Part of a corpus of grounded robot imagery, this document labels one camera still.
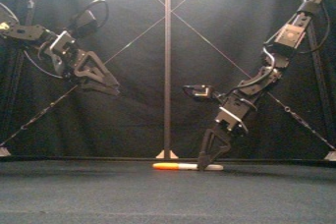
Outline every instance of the black curtain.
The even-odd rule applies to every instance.
[[[24,0],[0,0],[23,20]],[[94,0],[38,0],[35,24],[60,33],[70,18]],[[155,157],[164,147],[166,0],[107,0],[111,18],[98,33],[79,40],[95,51],[122,83],[111,97],[79,88],[7,144],[18,155]],[[211,84],[223,92],[254,77],[262,67],[263,42],[295,13],[300,0],[172,0],[171,148],[179,157],[198,157],[204,131],[218,106],[198,103],[182,90],[186,84]],[[335,18],[335,7],[328,11]],[[98,20],[104,6],[95,6]],[[319,37],[324,32],[318,27]],[[322,57],[331,110],[335,111],[335,27]],[[2,112],[10,118],[3,138],[47,108],[72,84],[44,75],[24,60],[8,112],[8,81],[16,50],[3,42]],[[272,95],[290,106],[314,130],[327,136],[324,101],[311,55],[295,57]],[[271,95],[250,119],[251,134],[239,138],[226,155],[239,158],[323,158],[327,145],[291,117]]]

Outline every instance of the metal pole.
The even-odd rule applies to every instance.
[[[308,35],[308,43],[310,47],[315,48],[316,43],[316,32],[315,27],[310,26],[307,29],[307,35]],[[322,109],[323,109],[323,118],[324,123],[327,126],[327,138],[330,140],[336,140],[336,131],[334,127],[328,127],[334,125],[334,119],[332,119],[332,111],[331,111],[331,101],[328,98],[328,91],[327,91],[327,85],[326,85],[326,77],[323,74],[323,63],[322,63],[322,56],[319,51],[312,53],[312,61],[314,61],[314,68],[315,68],[315,75],[318,80],[318,86],[319,86],[319,92],[320,92],[320,100],[322,100]]]
[[[164,158],[171,158],[171,0],[166,0]]]

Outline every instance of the diagonal wire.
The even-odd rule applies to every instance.
[[[188,23],[187,23],[187,21],[175,13],[175,10],[184,4],[187,2],[187,0],[183,0],[179,4],[178,4],[178,6],[171,10],[171,12],[172,12],[172,14],[179,18],[179,20],[187,25],[187,27],[199,35],[199,37],[207,42],[207,44],[216,50],[216,52],[227,59],[227,61],[239,69],[239,71],[247,76],[247,77],[250,77],[250,75],[247,74],[247,72],[238,66],[238,64],[234,62],[234,60],[227,56],[227,54],[224,54],[224,52],[223,51],[220,51],[219,49],[218,49],[218,47],[214,45],[214,43],[211,43],[211,41],[203,36],[203,34],[195,29],[195,27],[192,27]]]
[[[186,20],[175,13],[174,15],[179,18],[179,20],[186,24],[186,26],[198,34],[198,36],[206,41],[206,43],[216,50],[216,52],[226,58],[226,60],[239,69],[239,71],[250,77],[247,72],[238,66],[234,60],[218,49],[218,47],[211,43],[211,41],[203,36],[203,34],[186,22]]]

